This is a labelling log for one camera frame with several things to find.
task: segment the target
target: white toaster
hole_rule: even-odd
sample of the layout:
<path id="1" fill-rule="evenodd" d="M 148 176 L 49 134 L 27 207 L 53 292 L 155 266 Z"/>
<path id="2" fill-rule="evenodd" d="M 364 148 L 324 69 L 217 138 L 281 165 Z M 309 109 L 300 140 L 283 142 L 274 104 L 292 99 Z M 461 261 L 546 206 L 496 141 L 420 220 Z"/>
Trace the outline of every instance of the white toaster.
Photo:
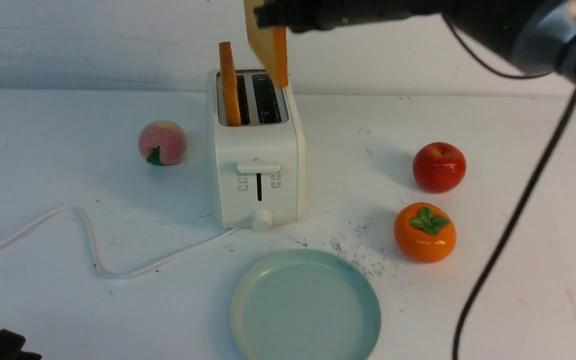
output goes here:
<path id="1" fill-rule="evenodd" d="M 306 140 L 293 90 L 265 70 L 237 70 L 242 125 L 226 120 L 219 70 L 206 80 L 213 216 L 224 228 L 265 230 L 306 207 Z"/>

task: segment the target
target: red apple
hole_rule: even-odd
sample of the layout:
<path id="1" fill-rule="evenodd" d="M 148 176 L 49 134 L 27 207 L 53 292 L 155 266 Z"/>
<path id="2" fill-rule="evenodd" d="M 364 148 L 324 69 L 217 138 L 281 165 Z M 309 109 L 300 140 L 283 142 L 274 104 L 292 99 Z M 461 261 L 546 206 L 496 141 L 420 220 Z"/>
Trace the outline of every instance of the red apple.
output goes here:
<path id="1" fill-rule="evenodd" d="M 445 142 L 424 146 L 414 156 L 412 173 L 419 187 L 430 193 L 454 189 L 466 175 L 466 158 L 458 148 Z"/>

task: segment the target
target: persimmon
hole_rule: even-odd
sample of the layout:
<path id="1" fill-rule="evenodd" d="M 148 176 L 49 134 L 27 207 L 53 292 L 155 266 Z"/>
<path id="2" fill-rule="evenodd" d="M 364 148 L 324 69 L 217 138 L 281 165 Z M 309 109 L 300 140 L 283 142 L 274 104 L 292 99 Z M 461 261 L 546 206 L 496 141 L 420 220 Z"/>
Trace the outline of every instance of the persimmon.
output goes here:
<path id="1" fill-rule="evenodd" d="M 394 233 L 401 251 L 425 264 L 444 259 L 457 243 L 453 221 L 430 203 L 413 203 L 401 210 L 395 219 Z"/>

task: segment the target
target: peach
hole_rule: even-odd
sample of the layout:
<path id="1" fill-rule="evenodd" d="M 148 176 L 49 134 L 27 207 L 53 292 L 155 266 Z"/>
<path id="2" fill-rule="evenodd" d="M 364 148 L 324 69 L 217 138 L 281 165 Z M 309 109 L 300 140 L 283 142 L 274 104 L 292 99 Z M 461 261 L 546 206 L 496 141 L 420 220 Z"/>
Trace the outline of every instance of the peach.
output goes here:
<path id="1" fill-rule="evenodd" d="M 139 152 L 151 164 L 171 166 L 184 157 L 186 142 L 181 126 L 168 120 L 153 121 L 139 134 Z"/>

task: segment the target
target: white table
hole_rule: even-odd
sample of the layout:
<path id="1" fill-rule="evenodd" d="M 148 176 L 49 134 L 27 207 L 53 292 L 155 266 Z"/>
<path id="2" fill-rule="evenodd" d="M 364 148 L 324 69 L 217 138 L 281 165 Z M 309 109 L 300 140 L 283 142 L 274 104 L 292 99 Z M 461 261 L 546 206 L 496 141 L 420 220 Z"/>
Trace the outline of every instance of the white table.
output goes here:
<path id="1" fill-rule="evenodd" d="M 46 359 L 240 360 L 229 303 L 249 267 L 308 246 L 358 266 L 382 329 L 371 360 L 450 358 L 471 285 L 564 107 L 548 98 L 297 96 L 308 142 L 302 223 L 241 230 L 133 280 L 94 272 L 78 216 L 62 212 L 0 251 L 0 329 Z M 0 240 L 61 205 L 90 216 L 103 262 L 125 272 L 222 232 L 210 216 L 201 93 L 0 90 Z M 137 136 L 156 119 L 189 135 L 187 159 L 155 167 Z M 446 141 L 466 155 L 457 189 L 419 191 L 412 157 Z M 414 264 L 393 220 L 433 203 L 457 247 Z M 462 338 L 462 358 L 576 359 L 576 116 Z"/>

